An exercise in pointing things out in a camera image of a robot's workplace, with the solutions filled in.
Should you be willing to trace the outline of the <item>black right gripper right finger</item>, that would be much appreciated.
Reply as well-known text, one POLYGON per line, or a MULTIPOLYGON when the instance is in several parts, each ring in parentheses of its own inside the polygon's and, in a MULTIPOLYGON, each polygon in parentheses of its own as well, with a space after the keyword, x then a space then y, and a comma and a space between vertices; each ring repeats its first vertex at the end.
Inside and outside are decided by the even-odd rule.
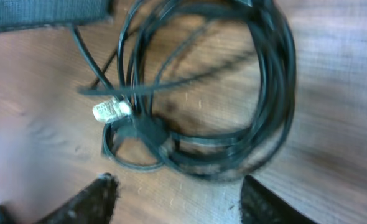
POLYGON ((243 179, 240 207, 242 224, 315 224, 251 175, 243 179))

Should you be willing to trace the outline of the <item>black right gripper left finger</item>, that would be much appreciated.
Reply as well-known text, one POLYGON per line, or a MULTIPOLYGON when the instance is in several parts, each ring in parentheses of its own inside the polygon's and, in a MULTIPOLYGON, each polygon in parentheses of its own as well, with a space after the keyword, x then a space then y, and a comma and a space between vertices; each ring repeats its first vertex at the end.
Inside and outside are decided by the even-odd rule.
POLYGON ((99 175, 61 207, 38 220, 45 224, 109 224, 119 198, 119 180, 110 173, 99 175))

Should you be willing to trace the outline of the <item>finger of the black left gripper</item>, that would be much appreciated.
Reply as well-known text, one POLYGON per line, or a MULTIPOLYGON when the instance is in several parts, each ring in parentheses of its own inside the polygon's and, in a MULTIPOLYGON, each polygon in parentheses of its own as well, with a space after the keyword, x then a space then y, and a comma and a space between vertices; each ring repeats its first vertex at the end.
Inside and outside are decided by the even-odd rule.
POLYGON ((108 20, 113 0, 0 0, 0 33, 108 20))

